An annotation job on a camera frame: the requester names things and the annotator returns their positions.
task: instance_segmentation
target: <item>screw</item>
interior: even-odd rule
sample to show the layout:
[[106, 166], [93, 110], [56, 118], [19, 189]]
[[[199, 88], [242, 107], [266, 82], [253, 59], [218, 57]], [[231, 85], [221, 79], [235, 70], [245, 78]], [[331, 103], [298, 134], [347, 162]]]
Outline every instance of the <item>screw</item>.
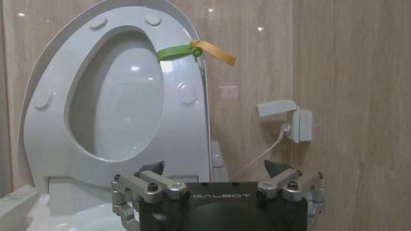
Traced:
[[274, 185], [270, 182], [262, 182], [262, 186], [266, 187], [266, 188], [270, 188]]
[[287, 185], [287, 188], [291, 190], [298, 190], [298, 183], [295, 181], [291, 181]]
[[181, 182], [177, 182], [175, 184], [171, 185], [171, 188], [170, 188], [170, 189], [174, 190], [174, 191], [175, 191], [175, 190], [179, 190], [179, 189], [181, 189], [181, 186], [182, 186], [182, 183], [181, 183]]
[[150, 183], [149, 184], [149, 187], [147, 187], [147, 191], [149, 192], [155, 192], [155, 191], [158, 191], [158, 189], [159, 189], [159, 186], [158, 186], [158, 184], [157, 183]]

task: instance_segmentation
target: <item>marble wall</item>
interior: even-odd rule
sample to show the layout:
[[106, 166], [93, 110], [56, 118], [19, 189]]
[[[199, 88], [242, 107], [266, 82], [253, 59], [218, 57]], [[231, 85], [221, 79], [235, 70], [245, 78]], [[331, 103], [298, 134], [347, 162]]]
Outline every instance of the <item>marble wall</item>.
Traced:
[[12, 166], [8, 132], [8, 103], [6, 81], [6, 56], [3, 41], [3, 9], [0, 0], [0, 197], [12, 190]]
[[326, 173], [315, 230], [411, 226], [411, 1], [294, 0], [293, 96], [314, 141], [293, 163]]
[[[32, 183], [27, 157], [18, 151], [26, 85], [36, 59], [66, 23], [99, 0], [4, 0], [7, 78], [15, 189]], [[291, 1], [173, 0], [201, 38], [238, 57], [227, 66], [207, 55], [211, 136], [222, 145], [234, 176], [277, 140], [283, 117], [262, 124], [257, 104], [291, 98]], [[269, 158], [287, 161], [285, 141]], [[238, 180], [267, 178], [255, 164]]]

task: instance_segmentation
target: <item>yellow tag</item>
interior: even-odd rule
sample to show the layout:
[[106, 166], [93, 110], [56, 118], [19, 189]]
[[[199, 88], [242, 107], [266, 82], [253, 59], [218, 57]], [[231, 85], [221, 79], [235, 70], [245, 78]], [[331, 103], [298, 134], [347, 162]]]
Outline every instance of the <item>yellow tag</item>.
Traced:
[[191, 41], [190, 45], [193, 48], [202, 48], [207, 51], [215, 58], [226, 62], [229, 65], [234, 66], [237, 64], [237, 58], [225, 52], [221, 48], [205, 41]]

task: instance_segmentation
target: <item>zip tie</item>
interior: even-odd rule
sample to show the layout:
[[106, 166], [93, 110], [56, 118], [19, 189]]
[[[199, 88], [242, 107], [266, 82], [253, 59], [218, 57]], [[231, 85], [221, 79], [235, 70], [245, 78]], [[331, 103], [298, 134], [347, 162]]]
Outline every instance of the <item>zip tie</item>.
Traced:
[[161, 61], [181, 59], [189, 55], [194, 57], [201, 57], [203, 51], [207, 51], [217, 59], [226, 62], [229, 65], [234, 66], [237, 64], [237, 58], [226, 53], [221, 48], [205, 41], [191, 41], [190, 45], [182, 45], [175, 47], [169, 47], [162, 49], [157, 53], [157, 58]]

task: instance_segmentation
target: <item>toilet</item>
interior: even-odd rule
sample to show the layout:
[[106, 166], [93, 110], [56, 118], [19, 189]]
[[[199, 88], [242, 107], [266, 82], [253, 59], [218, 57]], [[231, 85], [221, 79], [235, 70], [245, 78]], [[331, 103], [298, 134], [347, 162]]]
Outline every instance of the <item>toilet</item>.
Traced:
[[111, 181], [146, 164], [165, 161], [175, 180], [229, 180], [221, 151], [211, 153], [205, 61], [157, 59], [191, 40], [194, 26], [169, 1], [107, 0], [50, 42], [23, 108], [40, 195], [23, 230], [125, 230]]

